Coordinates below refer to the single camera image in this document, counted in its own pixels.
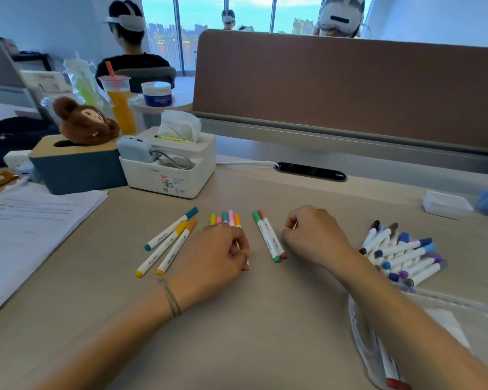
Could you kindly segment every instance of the bracelet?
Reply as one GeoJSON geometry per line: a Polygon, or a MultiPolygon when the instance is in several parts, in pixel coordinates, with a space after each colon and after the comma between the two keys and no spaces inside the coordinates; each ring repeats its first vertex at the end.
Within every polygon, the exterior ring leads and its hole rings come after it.
{"type": "Polygon", "coordinates": [[[168,287],[168,283],[162,277],[156,277],[156,278],[159,278],[159,283],[161,283],[161,286],[163,286],[164,292],[166,293],[166,297],[168,298],[168,302],[170,304],[170,308],[172,308],[174,317],[180,316],[181,307],[177,303],[177,300],[174,297],[174,293],[172,293],[172,291],[168,287]]]}

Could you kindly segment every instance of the tissue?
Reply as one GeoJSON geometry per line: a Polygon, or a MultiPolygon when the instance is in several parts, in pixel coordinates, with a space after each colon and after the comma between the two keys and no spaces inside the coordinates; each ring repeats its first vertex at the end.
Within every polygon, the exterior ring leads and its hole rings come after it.
{"type": "Polygon", "coordinates": [[[159,137],[197,142],[201,133],[201,119],[188,112],[166,110],[161,114],[159,137]]]}

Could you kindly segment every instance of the brown partition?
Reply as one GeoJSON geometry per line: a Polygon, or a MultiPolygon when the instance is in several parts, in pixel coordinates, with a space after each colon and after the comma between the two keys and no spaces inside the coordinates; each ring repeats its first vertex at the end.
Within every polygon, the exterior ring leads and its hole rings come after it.
{"type": "Polygon", "coordinates": [[[488,48],[208,30],[193,110],[488,149],[488,48]]]}

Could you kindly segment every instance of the brown stuffed animal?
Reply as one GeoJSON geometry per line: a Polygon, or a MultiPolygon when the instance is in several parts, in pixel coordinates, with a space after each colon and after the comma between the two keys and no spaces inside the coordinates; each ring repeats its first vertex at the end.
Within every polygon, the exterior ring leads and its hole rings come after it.
{"type": "Polygon", "coordinates": [[[59,97],[53,104],[61,117],[60,133],[75,144],[100,145],[119,135],[119,125],[90,105],[79,105],[69,97],[59,97]]]}

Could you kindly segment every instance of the hand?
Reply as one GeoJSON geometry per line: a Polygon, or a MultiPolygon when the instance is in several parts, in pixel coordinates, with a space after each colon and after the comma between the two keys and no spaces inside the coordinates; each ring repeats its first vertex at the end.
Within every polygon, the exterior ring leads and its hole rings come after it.
{"type": "Polygon", "coordinates": [[[228,223],[190,236],[163,275],[181,309],[219,294],[242,270],[249,270],[249,249],[244,231],[228,223]]]}
{"type": "Polygon", "coordinates": [[[345,266],[349,268],[350,257],[359,255],[336,219],[325,209],[310,205],[289,214],[282,237],[298,256],[326,267],[334,275],[346,270],[345,266]]]}

